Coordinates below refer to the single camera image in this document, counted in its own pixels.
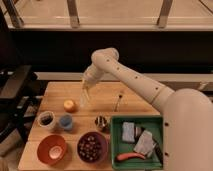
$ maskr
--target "green tray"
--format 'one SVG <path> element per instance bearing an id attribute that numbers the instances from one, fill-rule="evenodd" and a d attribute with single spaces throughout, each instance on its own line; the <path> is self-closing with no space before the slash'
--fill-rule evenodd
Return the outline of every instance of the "green tray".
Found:
<path id="1" fill-rule="evenodd" d="M 129 144 L 122 141 L 122 124 L 123 122 L 134 122 L 136 126 L 144 127 L 152 132 L 153 137 L 159 143 L 160 148 L 163 146 L 163 131 L 161 116 L 113 116 L 111 118 L 111 159 L 112 167 L 115 170 L 161 170 L 163 169 L 158 157 L 154 153 L 151 158 L 142 160 L 138 158 L 128 159 L 118 162 L 115 157 L 121 153 L 133 152 L 135 144 Z"/>

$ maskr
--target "orange bowl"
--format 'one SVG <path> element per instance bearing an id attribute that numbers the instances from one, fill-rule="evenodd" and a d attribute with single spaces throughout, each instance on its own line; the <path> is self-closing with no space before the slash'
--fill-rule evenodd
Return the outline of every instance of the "orange bowl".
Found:
<path id="1" fill-rule="evenodd" d="M 53 165 L 63 158 L 67 144 L 60 135 L 50 135 L 44 138 L 38 146 L 38 159 L 47 165 Z"/>

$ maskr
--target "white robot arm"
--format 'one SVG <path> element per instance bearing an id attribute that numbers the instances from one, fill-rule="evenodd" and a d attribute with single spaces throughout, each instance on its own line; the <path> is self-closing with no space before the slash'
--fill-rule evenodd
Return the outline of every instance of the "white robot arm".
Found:
<path id="1" fill-rule="evenodd" d="M 213 171 L 213 105 L 194 89 L 174 91 L 133 71 L 114 48 L 97 50 L 83 75 L 84 87 L 111 73 L 163 115 L 164 171 Z"/>

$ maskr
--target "dark bowl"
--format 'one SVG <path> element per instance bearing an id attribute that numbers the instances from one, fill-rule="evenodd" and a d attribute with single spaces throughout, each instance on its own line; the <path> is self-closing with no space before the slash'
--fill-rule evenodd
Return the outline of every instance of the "dark bowl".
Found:
<path id="1" fill-rule="evenodd" d="M 38 146 L 38 159 L 45 164 L 53 165 L 63 158 L 67 144 L 60 135 L 50 135 L 44 138 Z"/>
<path id="2" fill-rule="evenodd" d="M 77 151 L 86 163 L 99 163 L 107 157 L 108 141 L 99 132 L 88 132 L 78 141 Z"/>

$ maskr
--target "dark background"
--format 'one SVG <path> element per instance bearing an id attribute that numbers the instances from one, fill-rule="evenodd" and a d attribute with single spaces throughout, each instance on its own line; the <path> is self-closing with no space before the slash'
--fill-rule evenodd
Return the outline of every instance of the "dark background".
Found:
<path id="1" fill-rule="evenodd" d="M 210 73 L 213 32 L 17 31 L 21 60 L 35 71 L 83 72 L 96 49 L 115 47 L 119 61 L 139 72 Z"/>

